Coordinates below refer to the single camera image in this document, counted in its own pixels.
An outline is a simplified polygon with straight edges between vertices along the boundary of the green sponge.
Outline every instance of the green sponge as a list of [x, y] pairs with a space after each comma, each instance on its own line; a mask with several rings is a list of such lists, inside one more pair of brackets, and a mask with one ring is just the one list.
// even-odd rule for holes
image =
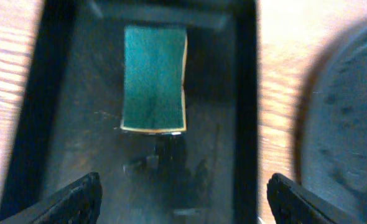
[[121, 129], [140, 133], [186, 131], [186, 30], [128, 26], [124, 41]]

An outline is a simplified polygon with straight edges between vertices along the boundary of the table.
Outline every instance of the table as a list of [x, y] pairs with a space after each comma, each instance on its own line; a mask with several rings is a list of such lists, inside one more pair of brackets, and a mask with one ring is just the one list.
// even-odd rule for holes
[[[0, 1], [0, 196], [43, 5]], [[259, 215], [266, 223], [274, 223], [269, 178], [294, 178], [294, 124], [309, 70], [341, 31], [365, 18], [367, 0], [259, 1]]]

